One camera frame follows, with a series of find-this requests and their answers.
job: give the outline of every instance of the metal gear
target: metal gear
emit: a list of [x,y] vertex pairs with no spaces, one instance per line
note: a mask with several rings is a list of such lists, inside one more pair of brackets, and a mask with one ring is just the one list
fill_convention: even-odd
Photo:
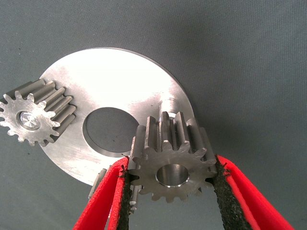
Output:
[[31,146],[54,143],[75,118],[76,107],[65,89],[55,88],[50,81],[29,82],[4,94],[0,99],[0,126],[9,127],[8,135],[18,135],[18,141],[28,140]]
[[195,118],[185,122],[181,112],[170,119],[162,112],[161,121],[148,117],[133,139],[129,173],[138,176],[131,184],[142,185],[140,194],[152,193],[152,200],[165,196],[185,201],[188,195],[211,186],[206,178],[216,175],[216,158],[204,128]]

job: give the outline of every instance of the shiny metal bore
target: shiny metal bore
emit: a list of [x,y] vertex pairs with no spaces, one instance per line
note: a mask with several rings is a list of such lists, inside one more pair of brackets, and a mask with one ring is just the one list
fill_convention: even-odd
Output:
[[185,122],[183,114],[170,119],[163,112],[161,121],[153,117],[139,126],[133,140],[129,173],[138,177],[132,185],[142,186],[140,194],[152,193],[152,200],[164,196],[168,203],[175,197],[186,200],[198,195],[205,182],[216,174],[216,158],[204,128],[195,118]]
[[54,143],[75,118],[76,107],[70,105],[65,89],[44,80],[29,82],[4,94],[0,99],[0,126],[9,127],[8,135],[18,135],[18,141],[28,140],[46,146]]

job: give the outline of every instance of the gear bore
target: gear bore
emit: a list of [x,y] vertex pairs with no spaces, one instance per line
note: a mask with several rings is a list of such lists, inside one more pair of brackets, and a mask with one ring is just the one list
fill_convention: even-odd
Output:
[[152,193],[152,200],[164,196],[168,203],[175,197],[185,201],[211,186],[205,179],[216,175],[216,158],[204,128],[195,118],[185,122],[181,112],[174,119],[163,112],[161,122],[148,117],[147,126],[137,129],[131,158],[135,166],[129,172],[138,177],[131,184],[142,185],[140,194]]
[[18,135],[18,141],[28,140],[31,146],[54,143],[75,118],[76,107],[65,89],[55,88],[50,81],[29,82],[6,93],[0,99],[0,126],[9,127],[8,135]]

